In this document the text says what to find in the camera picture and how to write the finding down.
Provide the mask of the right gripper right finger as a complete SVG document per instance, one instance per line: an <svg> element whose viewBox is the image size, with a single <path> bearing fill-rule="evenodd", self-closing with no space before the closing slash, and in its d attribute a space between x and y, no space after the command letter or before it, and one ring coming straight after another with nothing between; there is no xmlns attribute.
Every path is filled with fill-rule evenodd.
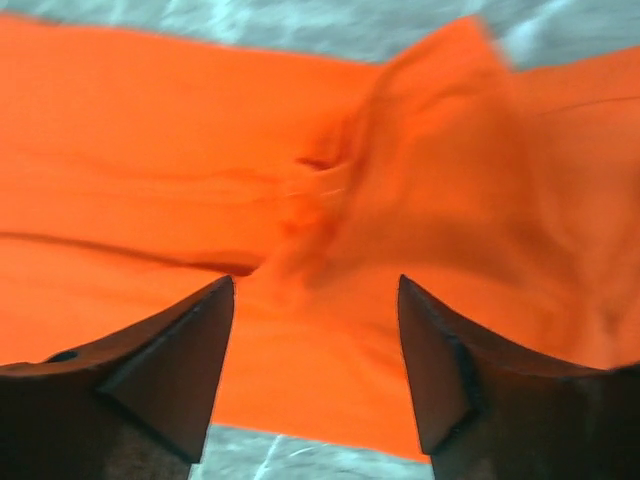
<svg viewBox="0 0 640 480"><path fill-rule="evenodd" d="M398 326L422 452L438 479L639 475L639 368L594 369L528 349L407 277Z"/></svg>

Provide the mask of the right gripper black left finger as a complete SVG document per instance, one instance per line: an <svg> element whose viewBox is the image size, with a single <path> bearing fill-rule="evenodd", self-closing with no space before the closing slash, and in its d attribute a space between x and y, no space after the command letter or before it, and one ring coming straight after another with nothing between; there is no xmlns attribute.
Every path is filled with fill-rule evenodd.
<svg viewBox="0 0 640 480"><path fill-rule="evenodd" d="M5 479L185 479L202 457L234 315L222 277L41 363L1 369Z"/></svg>

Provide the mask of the orange t-shirt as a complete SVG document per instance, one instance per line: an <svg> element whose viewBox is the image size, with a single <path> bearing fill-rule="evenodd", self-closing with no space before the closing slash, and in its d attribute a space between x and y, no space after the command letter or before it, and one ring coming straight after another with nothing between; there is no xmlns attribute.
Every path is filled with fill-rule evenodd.
<svg viewBox="0 0 640 480"><path fill-rule="evenodd" d="M465 17L371 65L3 16L2 362L225 274L227 425L417 458L401 275L637 361L638 49L518 72Z"/></svg>

